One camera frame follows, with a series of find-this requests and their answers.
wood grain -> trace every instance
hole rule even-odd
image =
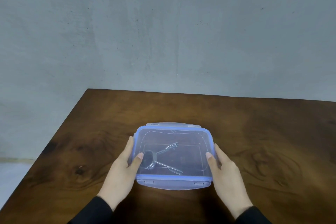
[[[128,136],[168,121],[207,128],[273,223],[335,223],[336,103],[92,89],[0,211],[0,222],[66,223],[97,194]],[[137,183],[115,219],[232,221],[213,186],[166,191]]]

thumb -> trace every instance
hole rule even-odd
[[[140,164],[142,162],[142,159],[144,157],[144,153],[143,152],[140,152],[132,161],[131,165],[129,166],[129,169],[131,170],[131,172],[134,174],[137,173],[139,167],[140,167]]]
[[[211,170],[211,173],[212,173],[212,176],[216,176],[218,171],[219,171],[219,168],[217,166],[217,162],[216,162],[216,159],[213,157],[213,155],[209,152],[207,152],[205,154],[205,156],[207,157],[207,160],[208,160],[208,164],[209,164],[209,167],[210,167],[210,170]]]

container lid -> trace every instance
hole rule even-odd
[[[143,152],[138,169],[139,184],[170,190],[204,188],[212,174],[205,156],[215,156],[210,132],[199,125],[148,123],[134,134],[132,159]]]

person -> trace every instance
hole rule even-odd
[[[68,224],[111,223],[111,217],[118,204],[131,191],[135,175],[144,154],[140,152],[128,165],[134,144],[129,137],[125,149],[113,162],[110,171],[98,195],[94,197]],[[215,144],[216,154],[221,167],[209,152],[206,153],[212,172],[213,184],[217,195],[229,209],[236,224],[271,224],[271,222],[253,206],[236,164]]]

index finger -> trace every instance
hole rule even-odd
[[[229,157],[220,149],[220,147],[217,144],[215,144],[215,151],[222,165],[228,161],[231,161]]]
[[[125,159],[127,161],[128,157],[132,153],[133,145],[134,145],[134,139],[132,136],[130,136],[124,150],[122,151],[122,153],[120,153],[119,158]]]

